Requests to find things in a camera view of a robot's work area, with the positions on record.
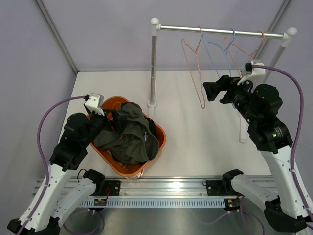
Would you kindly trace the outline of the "blue wire hanger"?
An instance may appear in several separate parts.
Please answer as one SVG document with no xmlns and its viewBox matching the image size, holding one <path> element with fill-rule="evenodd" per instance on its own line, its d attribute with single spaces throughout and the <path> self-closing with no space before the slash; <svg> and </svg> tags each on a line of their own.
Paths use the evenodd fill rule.
<svg viewBox="0 0 313 235">
<path fill-rule="evenodd" d="M 217 76 L 220 76 L 220 75 L 218 73 L 218 69 L 217 69 L 217 67 L 215 65 L 215 62 L 213 61 L 212 56 L 211 56 L 211 54 L 210 54 L 210 52 L 208 50 L 207 45 L 214 45 L 214 46 L 218 47 L 220 49 L 220 51 L 224 54 L 224 56 L 226 58 L 227 65 L 228 65 L 228 73 L 229 73 L 229 76 L 231 76 L 231 66 L 230 66 L 230 61 L 229 61 L 229 58 L 228 58 L 228 54 L 229 54 L 229 48 L 230 48 L 231 44 L 234 42 L 234 40 L 235 40 L 235 30 L 233 28 L 230 28 L 230 30 L 232 31 L 232 39 L 225 47 L 222 47 L 220 44 L 217 44 L 217 43 L 209 40 L 208 37 L 205 34 L 203 34 L 203 36 L 202 36 L 203 37 L 202 43 L 204 45 L 205 51 L 206 51 L 206 53 L 207 53 L 207 55 L 209 57 L 209 60 L 210 60 L 210 62 L 212 64 L 213 69 L 216 72 Z"/>
</svg>

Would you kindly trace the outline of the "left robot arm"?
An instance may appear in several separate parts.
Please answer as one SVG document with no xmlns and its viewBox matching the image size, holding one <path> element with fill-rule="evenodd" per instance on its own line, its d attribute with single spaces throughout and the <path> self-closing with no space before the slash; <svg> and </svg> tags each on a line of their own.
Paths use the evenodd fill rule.
<svg viewBox="0 0 313 235">
<path fill-rule="evenodd" d="M 68 118 L 60 142 L 49 160 L 48 174 L 25 213 L 10 220 L 7 225 L 9 231 L 16 235 L 57 235 L 83 200 L 92 194 L 108 192 L 105 176 L 90 169 L 70 193 L 63 199 L 59 198 L 87 155 L 87 147 L 102 130 L 111 131 L 111 124 L 106 115 L 96 112 L 91 112 L 89 117 L 75 113 Z"/>
</svg>

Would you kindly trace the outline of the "olive green shorts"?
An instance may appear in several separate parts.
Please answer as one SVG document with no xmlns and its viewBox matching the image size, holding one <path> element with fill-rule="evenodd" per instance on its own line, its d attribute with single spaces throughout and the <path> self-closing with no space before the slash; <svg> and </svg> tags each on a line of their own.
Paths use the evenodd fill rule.
<svg viewBox="0 0 313 235">
<path fill-rule="evenodd" d="M 159 142 L 150 132 L 141 107 L 134 102 L 125 102 L 116 110 L 122 131 L 102 130 L 94 139 L 94 145 L 111 151 L 116 160 L 127 165 L 153 160 L 158 153 Z"/>
</svg>

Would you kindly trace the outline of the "black shorts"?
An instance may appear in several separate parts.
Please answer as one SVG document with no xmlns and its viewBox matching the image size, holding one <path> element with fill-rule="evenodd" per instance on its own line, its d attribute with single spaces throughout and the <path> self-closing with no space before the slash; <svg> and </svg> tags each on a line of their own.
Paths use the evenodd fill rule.
<svg viewBox="0 0 313 235">
<path fill-rule="evenodd" d="M 153 136 L 155 136 L 158 139 L 157 130 L 156 130 L 154 121 L 150 118 L 147 118 L 146 120 L 148 122 L 150 132 L 152 133 Z"/>
</svg>

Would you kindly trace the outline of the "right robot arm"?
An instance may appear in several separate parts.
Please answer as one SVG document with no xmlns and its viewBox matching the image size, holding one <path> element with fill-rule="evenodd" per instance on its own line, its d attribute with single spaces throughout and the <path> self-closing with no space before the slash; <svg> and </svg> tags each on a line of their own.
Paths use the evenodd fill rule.
<svg viewBox="0 0 313 235">
<path fill-rule="evenodd" d="M 308 226 L 309 213 L 292 176 L 297 169 L 291 162 L 294 143 L 287 126 L 277 117 L 283 101 L 274 86 L 260 84 L 253 88 L 251 81 L 239 81 L 239 77 L 223 75 L 216 82 L 204 82 L 203 87 L 208 101 L 225 91 L 220 103 L 232 104 L 248 123 L 248 135 L 265 159 L 277 192 L 252 182 L 238 169 L 222 175 L 222 190 L 226 194 L 239 193 L 257 205 L 277 232 L 302 231 Z"/>
</svg>

